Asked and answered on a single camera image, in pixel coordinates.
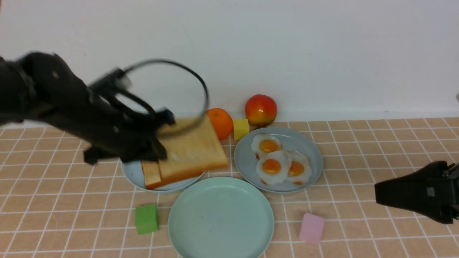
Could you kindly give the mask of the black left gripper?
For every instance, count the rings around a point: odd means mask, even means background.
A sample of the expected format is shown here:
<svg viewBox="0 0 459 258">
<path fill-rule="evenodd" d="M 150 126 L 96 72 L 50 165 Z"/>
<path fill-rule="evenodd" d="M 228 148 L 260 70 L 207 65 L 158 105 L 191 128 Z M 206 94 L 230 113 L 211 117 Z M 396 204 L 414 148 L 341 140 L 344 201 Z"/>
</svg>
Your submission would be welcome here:
<svg viewBox="0 0 459 258">
<path fill-rule="evenodd" d="M 144 105 L 122 85 L 123 69 L 113 69 L 87 86 L 57 54 L 32 52 L 22 57 L 22 68 L 34 82 L 38 104 L 34 118 L 69 132 L 86 142 L 84 162 L 95 165 L 119 159 L 123 163 L 158 162 L 167 151 L 156 137 L 164 126 L 176 124 L 169 109 L 146 113 L 128 108 L 117 99 L 124 95 Z"/>
</svg>

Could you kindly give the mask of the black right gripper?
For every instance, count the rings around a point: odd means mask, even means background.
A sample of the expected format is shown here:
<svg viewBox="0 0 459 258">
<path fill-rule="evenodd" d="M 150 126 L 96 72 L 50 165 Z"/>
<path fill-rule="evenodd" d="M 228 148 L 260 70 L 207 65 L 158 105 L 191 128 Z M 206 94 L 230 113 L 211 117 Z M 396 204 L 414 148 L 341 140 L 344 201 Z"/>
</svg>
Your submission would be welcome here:
<svg viewBox="0 0 459 258">
<path fill-rule="evenodd" d="M 408 210 L 441 224 L 459 217 L 459 167 L 434 161 L 411 174 L 374 185 L 377 204 Z"/>
</svg>

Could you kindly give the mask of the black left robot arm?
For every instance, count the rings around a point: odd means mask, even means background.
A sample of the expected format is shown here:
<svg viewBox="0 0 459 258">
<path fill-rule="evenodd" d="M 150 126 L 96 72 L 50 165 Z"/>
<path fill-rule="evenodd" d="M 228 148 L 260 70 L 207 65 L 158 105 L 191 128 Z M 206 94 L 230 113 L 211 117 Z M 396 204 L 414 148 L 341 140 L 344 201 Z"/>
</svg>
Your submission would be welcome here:
<svg viewBox="0 0 459 258">
<path fill-rule="evenodd" d="M 57 54 L 36 51 L 1 59 L 1 125 L 31 120 L 68 132 L 90 143 L 84 162 L 91 165 L 112 158 L 165 160 L 156 132 L 174 123 L 172 113 L 139 113 L 118 101 L 118 94 L 139 99 L 121 86 L 125 76 L 115 68 L 86 85 Z"/>
</svg>

